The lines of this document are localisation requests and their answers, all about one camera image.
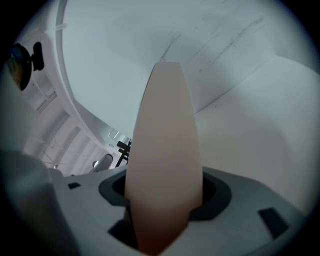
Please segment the gray surface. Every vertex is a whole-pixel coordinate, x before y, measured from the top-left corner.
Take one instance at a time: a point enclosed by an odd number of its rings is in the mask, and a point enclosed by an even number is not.
[[[230,186],[231,202],[212,221],[189,222],[184,233],[161,254],[163,256],[246,255],[274,241],[258,210],[274,207],[289,226],[303,218],[296,208],[260,182],[207,167],[203,171]]]
[[[112,206],[98,191],[101,181],[122,172],[126,166],[63,177],[59,171],[45,169],[31,157],[15,154],[13,159],[5,154],[1,158],[5,160],[2,161],[5,170],[10,170],[2,174],[2,179],[16,211],[35,232],[47,241],[50,239],[51,246],[57,243],[76,246],[81,255],[141,255],[108,234],[107,230],[123,218],[125,208]],[[301,226],[302,214],[265,185],[206,167],[203,171],[230,186],[231,202],[213,220],[190,221],[181,236],[161,255],[274,254]],[[68,184],[72,182],[81,186],[70,190]],[[257,213],[269,207],[275,208],[290,226],[276,240]]]
[[[104,172],[65,178],[68,183],[78,182],[82,185],[71,192],[87,213],[104,229],[122,218],[124,207],[110,205],[99,195],[98,185],[103,179],[125,169],[126,166],[123,166]],[[303,220],[302,214],[267,186],[249,178],[207,167],[204,167],[203,171],[230,186],[231,202],[213,220],[190,221],[182,235],[161,255],[266,255],[276,252],[294,236],[299,223]],[[272,238],[258,215],[258,210],[269,207],[274,207],[289,225],[289,229],[276,240]]]

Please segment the white panel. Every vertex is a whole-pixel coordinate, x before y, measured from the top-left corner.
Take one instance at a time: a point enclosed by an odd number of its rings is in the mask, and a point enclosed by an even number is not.
[[[274,57],[196,114],[202,165],[261,181],[309,213],[319,189],[319,85],[309,68]]]
[[[59,165],[59,170],[64,176],[73,174],[72,170],[89,141],[90,139],[82,131],[74,138]]]
[[[55,98],[50,103],[50,107],[47,107],[38,117],[37,125],[34,131],[32,131],[33,135],[45,140],[56,121],[65,115],[67,115],[67,113],[62,108],[61,102]]]
[[[77,127],[76,122],[70,117],[56,133],[55,142],[67,150],[70,144],[66,142],[70,139],[70,136],[74,131],[79,132],[80,129]]]
[[[86,150],[87,150],[85,155],[86,157],[83,158],[82,166],[78,170],[78,173],[80,175],[89,173],[89,171],[93,168],[92,166],[93,162],[91,161],[91,158],[96,148],[97,148],[97,145],[94,143],[90,144],[90,148],[86,147]]]
[[[99,146],[96,146],[94,150],[91,152],[89,158],[87,159],[81,174],[88,174],[93,169],[92,163],[94,161],[100,160],[101,154],[102,154],[102,149]]]
[[[43,136],[43,146],[39,147],[39,151],[35,153],[35,156],[39,157],[42,159],[42,157],[46,154],[45,152],[47,151],[48,147],[51,148],[55,144],[55,136],[57,132],[60,130],[60,128],[64,125],[64,123],[68,120],[69,115],[61,111],[59,112],[59,115],[51,120],[51,126],[49,126],[47,129],[45,129],[45,134]],[[40,130],[42,128],[42,124],[38,123],[37,124],[37,129]]]
[[[51,143],[52,149],[55,151],[52,154],[52,159],[54,163],[57,165],[61,163],[61,160],[63,159],[64,155],[68,151],[70,145],[72,144],[74,139],[77,137],[78,133],[81,131],[80,128],[75,126],[74,123],[73,125],[71,125],[71,127],[69,127],[70,129],[68,129],[67,127],[62,127],[62,128],[55,135]]]

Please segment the white cone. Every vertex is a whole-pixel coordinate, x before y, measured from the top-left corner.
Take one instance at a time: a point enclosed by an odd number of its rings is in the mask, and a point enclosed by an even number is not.
[[[157,63],[137,116],[125,180],[138,249],[163,251],[202,204],[194,111],[179,63]]]

